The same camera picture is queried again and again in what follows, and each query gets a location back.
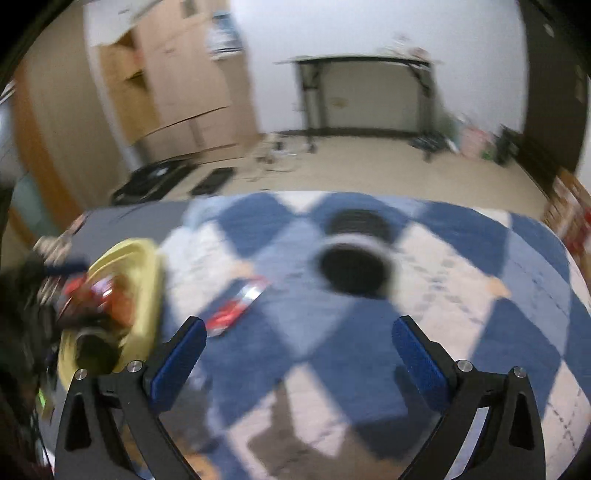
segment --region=black desk frame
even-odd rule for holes
[[[322,74],[326,65],[330,63],[344,63],[344,62],[384,62],[405,65],[408,67],[412,76],[416,79],[421,87],[422,97],[424,103],[419,101],[420,115],[420,131],[423,134],[433,132],[433,109],[434,109],[434,93],[431,86],[432,81],[432,66],[429,61],[410,59],[405,57],[390,57],[390,56],[329,56],[329,57],[313,57],[295,59],[293,63],[297,65],[297,74],[300,82],[301,95],[304,106],[304,122],[306,137],[308,140],[308,151],[316,152],[316,145],[314,144],[314,135],[366,135],[366,136],[381,136],[381,137],[400,137],[400,132],[389,129],[367,129],[367,128],[329,128],[328,127],[328,113],[326,109],[326,101],[324,98],[324,89],[322,85]],[[311,69],[306,69],[304,66],[311,66]],[[312,127],[312,112],[310,111],[310,102],[307,92],[310,90],[316,91],[319,127]],[[425,152],[425,160],[430,159],[430,153]]]

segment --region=clutter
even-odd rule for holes
[[[413,48],[410,48],[408,50],[408,54],[411,57],[414,57],[414,58],[419,59],[419,60],[425,60],[425,61],[429,61],[430,60],[429,52],[427,50],[425,50],[424,48],[421,48],[421,47],[413,47]]]
[[[406,36],[404,33],[399,33],[393,36],[394,46],[391,47],[391,50],[394,54],[405,56],[407,55],[410,42],[410,38]]]
[[[85,222],[86,215],[80,215],[59,237],[42,236],[37,241],[33,247],[33,251],[43,258],[46,269],[51,271],[52,268],[61,268],[66,262],[70,248],[72,247],[72,235],[82,228]],[[63,277],[51,275],[49,278],[43,280],[41,287],[37,291],[37,301],[41,305],[54,303],[65,282],[65,275]]]
[[[244,47],[231,13],[217,11],[212,20],[213,25],[207,33],[207,49],[212,60],[242,53]]]
[[[496,139],[495,163],[506,165],[510,158],[515,158],[519,152],[521,135],[505,125],[501,125],[501,134]]]
[[[476,127],[467,127],[462,133],[460,152],[466,158],[481,158],[482,152],[490,143],[490,135]]]
[[[445,137],[438,132],[420,135],[413,138],[408,144],[428,153],[438,153],[447,149]]]
[[[464,114],[454,115],[451,114],[449,116],[450,120],[450,128],[449,132],[446,132],[450,149],[458,154],[460,153],[460,149],[462,147],[462,136],[464,134],[464,130],[472,125],[472,121]]]
[[[496,139],[494,135],[489,134],[484,148],[480,152],[480,157],[483,160],[494,160],[496,157]]]
[[[565,169],[556,175],[552,190],[542,222],[562,240],[591,290],[591,196]]]
[[[342,210],[331,220],[319,268],[339,292],[380,296],[391,276],[389,225],[370,210]]]
[[[301,165],[300,154],[306,151],[305,145],[294,144],[290,135],[279,135],[276,132],[267,134],[250,153],[249,158],[255,162],[258,170],[249,181],[258,181],[268,172],[289,173]]]

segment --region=cardboard box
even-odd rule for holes
[[[142,139],[151,162],[192,155],[204,149],[188,120],[160,128]]]
[[[252,106],[251,83],[246,55],[238,54],[215,62],[222,71],[231,99],[229,107],[235,124],[236,143],[245,150],[253,148],[261,140]]]
[[[219,108],[189,120],[205,150],[236,144],[236,128],[230,107]]]
[[[127,32],[111,45],[100,45],[103,78],[129,145],[160,127],[154,99],[143,75],[141,52]]]
[[[571,172],[561,169],[554,179],[542,222],[562,240],[591,291],[591,234],[585,219],[588,212],[589,192]]]

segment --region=floor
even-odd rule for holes
[[[304,139],[291,137],[286,149],[296,156],[282,159],[265,171],[248,158],[201,165],[179,183],[165,200],[188,199],[189,190],[218,167],[236,167],[221,194],[260,190],[331,190],[391,194],[457,205],[509,210],[540,218],[546,198],[514,161],[500,167],[451,152],[437,154],[431,163],[404,140],[328,137],[317,141],[316,154],[306,152]]]

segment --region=yellow plate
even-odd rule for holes
[[[111,273],[128,277],[134,299],[134,325],[121,340],[121,355],[114,372],[120,372],[132,360],[146,360],[154,345],[160,318],[162,271],[156,244],[145,238],[124,240],[100,257],[88,270],[89,280]],[[61,334],[57,372],[66,391],[76,365],[76,332]]]

